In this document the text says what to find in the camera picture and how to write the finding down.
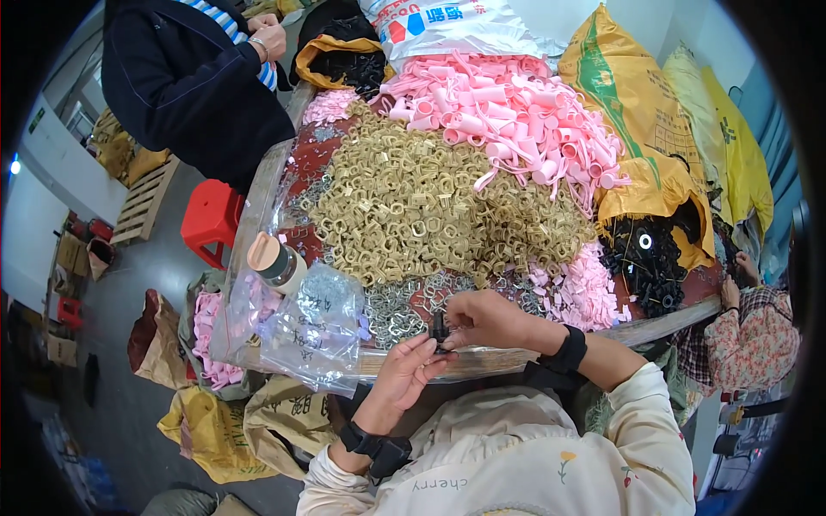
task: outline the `jar lid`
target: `jar lid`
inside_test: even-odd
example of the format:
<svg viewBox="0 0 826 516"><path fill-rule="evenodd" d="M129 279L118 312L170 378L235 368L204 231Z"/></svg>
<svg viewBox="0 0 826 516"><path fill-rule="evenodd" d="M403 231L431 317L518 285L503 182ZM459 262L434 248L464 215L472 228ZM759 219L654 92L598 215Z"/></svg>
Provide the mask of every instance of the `jar lid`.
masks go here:
<svg viewBox="0 0 826 516"><path fill-rule="evenodd" d="M263 277L275 278L287 270L289 252L278 237L263 231L255 236L255 241L247 251L247 263L250 268Z"/></svg>

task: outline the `wrist mount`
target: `wrist mount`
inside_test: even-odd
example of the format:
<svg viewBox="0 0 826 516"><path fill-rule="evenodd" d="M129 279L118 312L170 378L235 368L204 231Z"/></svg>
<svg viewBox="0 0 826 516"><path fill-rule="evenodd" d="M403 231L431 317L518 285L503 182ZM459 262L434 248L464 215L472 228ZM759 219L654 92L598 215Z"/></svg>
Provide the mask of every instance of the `wrist mount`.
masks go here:
<svg viewBox="0 0 826 516"><path fill-rule="evenodd" d="M390 476L410 462L407 458L412 447L408 438L372 435L360 429L353 421L348 421L342 427L339 436L348 452L367 455L373 459L369 469L373 478Z"/></svg>
<svg viewBox="0 0 826 516"><path fill-rule="evenodd" d="M575 391L587 379L577 372L588 351L585 334L564 324L569 335L555 355L540 355L536 362L525 365L525 384L534 389L552 388L557 391Z"/></svg>

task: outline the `cardboard box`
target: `cardboard box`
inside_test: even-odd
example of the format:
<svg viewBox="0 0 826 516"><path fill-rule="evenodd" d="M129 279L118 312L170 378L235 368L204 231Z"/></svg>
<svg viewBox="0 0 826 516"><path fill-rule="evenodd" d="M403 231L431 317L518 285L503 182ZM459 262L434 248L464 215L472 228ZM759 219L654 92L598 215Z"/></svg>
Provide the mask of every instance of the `cardboard box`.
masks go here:
<svg viewBox="0 0 826 516"><path fill-rule="evenodd" d="M46 343L46 357L54 363L78 366L78 345L73 340L49 335Z"/></svg>
<svg viewBox="0 0 826 516"><path fill-rule="evenodd" d="M63 233L57 248L57 263L79 276L89 274L89 255L86 244L71 233Z"/></svg>

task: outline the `red plastic stool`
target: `red plastic stool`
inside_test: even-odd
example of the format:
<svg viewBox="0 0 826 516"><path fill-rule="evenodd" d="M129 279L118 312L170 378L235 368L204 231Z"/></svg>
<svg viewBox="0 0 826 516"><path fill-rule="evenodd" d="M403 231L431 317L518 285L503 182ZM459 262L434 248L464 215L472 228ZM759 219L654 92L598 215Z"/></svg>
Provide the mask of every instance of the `red plastic stool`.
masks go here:
<svg viewBox="0 0 826 516"><path fill-rule="evenodd" d="M217 179L207 179L189 197L181 225L183 242L204 262L225 270L221 255L224 246L232 249L243 209L244 198L238 192ZM214 253L207 249L210 244L216 244Z"/></svg>
<svg viewBox="0 0 826 516"><path fill-rule="evenodd" d="M80 319L80 300L61 297L57 305L57 322L72 331L77 331L83 326Z"/></svg>

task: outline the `black plastic part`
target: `black plastic part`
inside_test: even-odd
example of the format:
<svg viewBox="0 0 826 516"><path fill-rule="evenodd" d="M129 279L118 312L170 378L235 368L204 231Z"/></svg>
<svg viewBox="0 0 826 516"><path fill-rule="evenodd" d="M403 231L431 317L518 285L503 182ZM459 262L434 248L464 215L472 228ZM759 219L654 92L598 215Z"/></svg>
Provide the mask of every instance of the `black plastic part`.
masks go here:
<svg viewBox="0 0 826 516"><path fill-rule="evenodd" d="M450 335L450 329L444 325L444 312L437 311L433 314L433 325L430 326L430 338L436 339L436 354L441 355L447 353L442 349L441 343Z"/></svg>

